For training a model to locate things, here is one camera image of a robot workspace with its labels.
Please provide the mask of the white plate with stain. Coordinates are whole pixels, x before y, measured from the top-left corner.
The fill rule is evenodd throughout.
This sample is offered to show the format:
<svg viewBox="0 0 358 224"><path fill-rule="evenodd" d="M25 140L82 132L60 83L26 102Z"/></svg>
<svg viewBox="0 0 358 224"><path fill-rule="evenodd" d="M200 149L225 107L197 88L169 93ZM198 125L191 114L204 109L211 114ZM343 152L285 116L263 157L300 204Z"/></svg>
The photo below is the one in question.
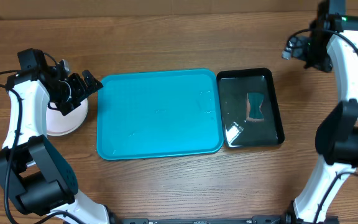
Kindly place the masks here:
<svg viewBox="0 0 358 224"><path fill-rule="evenodd" d="M47 108L46 125L48 136L63 136L78 129L88 114L88 100L81 102L80 106L63 116L61 112Z"/></svg>

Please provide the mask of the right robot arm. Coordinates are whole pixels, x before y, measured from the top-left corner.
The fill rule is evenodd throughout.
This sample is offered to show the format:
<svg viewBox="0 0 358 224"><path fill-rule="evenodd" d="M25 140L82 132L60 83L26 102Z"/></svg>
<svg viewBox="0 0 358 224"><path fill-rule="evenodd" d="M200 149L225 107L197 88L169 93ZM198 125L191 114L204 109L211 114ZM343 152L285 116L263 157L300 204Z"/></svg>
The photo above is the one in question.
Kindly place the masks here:
<svg viewBox="0 0 358 224"><path fill-rule="evenodd" d="M338 223L326 212L358 168L358 16L324 13L307 31L309 37L302 30L289 36L282 57L304 60L307 68L334 71L338 104L317 129L315 168L280 221Z"/></svg>

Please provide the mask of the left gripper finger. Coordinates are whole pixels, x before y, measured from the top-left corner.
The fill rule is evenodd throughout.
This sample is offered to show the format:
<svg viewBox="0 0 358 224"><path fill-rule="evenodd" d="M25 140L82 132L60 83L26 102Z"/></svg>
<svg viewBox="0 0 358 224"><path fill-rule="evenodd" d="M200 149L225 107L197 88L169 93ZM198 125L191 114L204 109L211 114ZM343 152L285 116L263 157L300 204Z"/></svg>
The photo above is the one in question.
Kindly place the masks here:
<svg viewBox="0 0 358 224"><path fill-rule="evenodd" d="M89 70L84 70L82 75L86 84L86 93L95 93L103 87L103 84L99 80L95 79Z"/></svg>
<svg viewBox="0 0 358 224"><path fill-rule="evenodd" d="M63 96L60 100L60 112L63 116L71 113L74 109L81 105L81 102L85 100L88 96L84 94L70 96Z"/></svg>

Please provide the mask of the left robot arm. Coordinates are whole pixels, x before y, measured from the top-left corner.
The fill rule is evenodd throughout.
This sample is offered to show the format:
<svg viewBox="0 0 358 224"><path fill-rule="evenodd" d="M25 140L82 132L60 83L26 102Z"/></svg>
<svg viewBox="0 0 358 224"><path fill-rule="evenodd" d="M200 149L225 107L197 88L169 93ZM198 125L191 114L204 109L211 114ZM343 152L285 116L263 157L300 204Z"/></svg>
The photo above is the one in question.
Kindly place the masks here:
<svg viewBox="0 0 358 224"><path fill-rule="evenodd" d="M67 76L61 66L8 70L2 86L11 100L7 137L0 150L0 185L4 209L15 223L10 206L40 222L57 217L66 223L116 223L107 206L79 190L75 173L46 135L46 112L51 102L63 114L102 87L89 71L83 78Z"/></svg>

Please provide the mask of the green scrub sponge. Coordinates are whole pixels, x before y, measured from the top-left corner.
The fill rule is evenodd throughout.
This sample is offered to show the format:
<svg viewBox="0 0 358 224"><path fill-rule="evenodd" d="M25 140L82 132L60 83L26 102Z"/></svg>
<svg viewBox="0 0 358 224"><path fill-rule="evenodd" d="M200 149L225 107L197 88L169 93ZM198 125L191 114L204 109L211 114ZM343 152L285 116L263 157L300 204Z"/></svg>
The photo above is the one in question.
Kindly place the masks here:
<svg viewBox="0 0 358 224"><path fill-rule="evenodd" d="M246 97L247 111L246 120L250 122L261 122L264 120L261 106L264 102L264 95L261 93L248 93Z"/></svg>

